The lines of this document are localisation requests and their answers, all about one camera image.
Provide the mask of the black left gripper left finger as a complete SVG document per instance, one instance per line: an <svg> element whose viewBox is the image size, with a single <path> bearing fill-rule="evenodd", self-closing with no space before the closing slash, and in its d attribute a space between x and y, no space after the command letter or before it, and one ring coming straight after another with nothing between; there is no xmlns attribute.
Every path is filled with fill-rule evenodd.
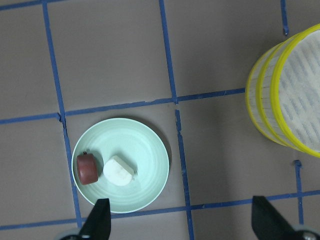
<svg viewBox="0 0 320 240"><path fill-rule="evenodd" d="M111 234L111 210L108 198L98 199L78 233L80 240L108 240Z"/></svg>

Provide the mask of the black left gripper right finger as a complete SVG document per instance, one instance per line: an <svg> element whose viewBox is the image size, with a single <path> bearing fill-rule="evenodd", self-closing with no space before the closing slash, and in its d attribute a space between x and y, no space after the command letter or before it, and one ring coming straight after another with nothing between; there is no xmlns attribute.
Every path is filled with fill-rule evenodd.
<svg viewBox="0 0 320 240"><path fill-rule="evenodd" d="M264 196L253 196L251 227L258 240L299 240L300 233Z"/></svg>

